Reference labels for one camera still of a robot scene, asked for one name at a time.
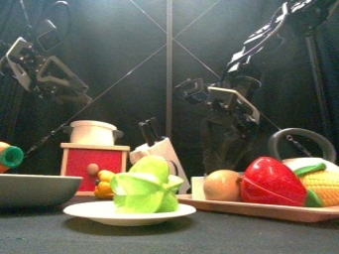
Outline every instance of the green object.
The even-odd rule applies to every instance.
[[[317,165],[313,166],[306,166],[299,168],[298,170],[294,171],[297,176],[301,178],[305,175],[318,172],[318,171],[325,171],[326,170],[326,164],[325,163],[318,163]]]
[[[24,160],[24,153],[19,147],[10,146],[0,153],[0,164],[10,169],[16,168]]]
[[[323,207],[323,201],[319,195],[313,190],[307,190],[306,207]]]
[[[175,211],[179,206],[177,191],[182,178],[170,175],[166,160],[159,156],[143,157],[127,173],[111,181],[116,211],[154,213]]]
[[[318,172],[318,171],[325,171],[326,170],[326,164],[325,163],[318,163],[311,166],[306,166],[299,168],[298,170],[294,171],[295,175],[301,178],[306,176],[310,173]],[[319,195],[314,190],[307,189],[307,198],[305,202],[306,207],[323,207],[323,201]]]

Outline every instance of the bowl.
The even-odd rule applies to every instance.
[[[55,206],[76,194],[83,178],[0,174],[0,208]]]

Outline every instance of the dark table surface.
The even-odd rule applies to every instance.
[[[198,211],[158,225],[104,225],[63,213],[94,201],[0,210],[0,253],[339,253],[339,220],[297,223]]]

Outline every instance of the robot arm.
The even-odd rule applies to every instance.
[[[42,56],[34,44],[19,38],[2,60],[2,69],[8,65],[22,86],[38,94],[63,103],[75,101],[90,104],[87,85],[56,56]]]
[[[270,22],[245,42],[234,54],[222,80],[205,84],[189,79],[175,87],[178,96],[191,104],[207,102],[211,114],[202,122],[206,173],[235,169],[253,149],[259,124],[259,112],[251,96],[261,87],[261,73],[269,54],[289,36],[307,36],[326,21],[337,0],[287,1]]]

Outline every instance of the toy corn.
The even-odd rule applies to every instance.
[[[326,165],[319,163],[295,171],[305,187],[314,191],[323,206],[339,205],[339,172],[326,171]]]

